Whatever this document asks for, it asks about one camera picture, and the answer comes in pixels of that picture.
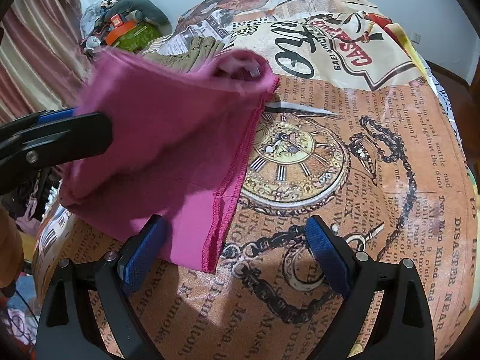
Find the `pink pants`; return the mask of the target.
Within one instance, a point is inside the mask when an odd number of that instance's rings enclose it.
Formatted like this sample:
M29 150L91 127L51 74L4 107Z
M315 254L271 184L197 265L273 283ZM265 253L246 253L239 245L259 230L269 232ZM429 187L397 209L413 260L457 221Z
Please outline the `pink pants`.
M161 215L168 235L160 258L214 272L277 86L269 62L248 49L222 52L187 73L105 49L77 113L104 114L112 144L65 166L62 205L121 242Z

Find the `striped red curtain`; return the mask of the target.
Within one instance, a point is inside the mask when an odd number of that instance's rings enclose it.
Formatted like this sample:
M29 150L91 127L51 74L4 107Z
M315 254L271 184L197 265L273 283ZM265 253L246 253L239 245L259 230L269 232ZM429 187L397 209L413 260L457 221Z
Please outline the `striped red curtain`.
M14 0L1 20L1 122L77 105L90 63L80 0Z

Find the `newspaper print bed sheet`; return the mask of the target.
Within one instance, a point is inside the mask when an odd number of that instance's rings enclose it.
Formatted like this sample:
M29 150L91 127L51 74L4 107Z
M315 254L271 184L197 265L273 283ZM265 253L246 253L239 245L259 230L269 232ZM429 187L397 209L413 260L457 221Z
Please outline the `newspaper print bed sheet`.
M207 0L136 55L179 55L195 37L256 52L278 83L215 271L159 257L132 296L156 347L306 359L341 306L308 248L319 215L355 252L413 261L442 358L479 302L477 194L448 100L402 28L366 0ZM121 243L59 197L33 257L38 297L62 258L89 263Z

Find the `green camouflage basket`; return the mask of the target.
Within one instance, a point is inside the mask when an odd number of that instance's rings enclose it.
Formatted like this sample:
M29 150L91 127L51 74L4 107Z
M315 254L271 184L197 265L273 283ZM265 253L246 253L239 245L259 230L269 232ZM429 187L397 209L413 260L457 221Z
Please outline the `green camouflage basket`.
M148 22L141 22L124 35L118 37L113 42L112 47L137 54L157 38L160 38L160 32L157 27Z

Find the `olive green folded pants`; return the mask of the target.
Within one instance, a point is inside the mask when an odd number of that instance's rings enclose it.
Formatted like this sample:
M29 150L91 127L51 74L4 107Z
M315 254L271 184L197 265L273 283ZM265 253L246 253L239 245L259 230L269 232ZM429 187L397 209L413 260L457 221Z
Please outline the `olive green folded pants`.
M187 52L179 55L161 55L156 51L147 51L142 57L152 63L157 63L174 72L197 72L205 63L224 49L224 42L213 37L194 37Z

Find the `orange box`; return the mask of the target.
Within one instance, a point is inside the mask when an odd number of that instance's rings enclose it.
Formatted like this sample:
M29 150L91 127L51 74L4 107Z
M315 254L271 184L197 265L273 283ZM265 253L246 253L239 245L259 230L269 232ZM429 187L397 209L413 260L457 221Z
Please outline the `orange box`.
M108 46L111 46L118 38L125 35L128 33L128 31L136 26L136 22L134 20L123 20L119 14L112 16L110 18L110 22L113 25L113 28L109 31L105 38Z

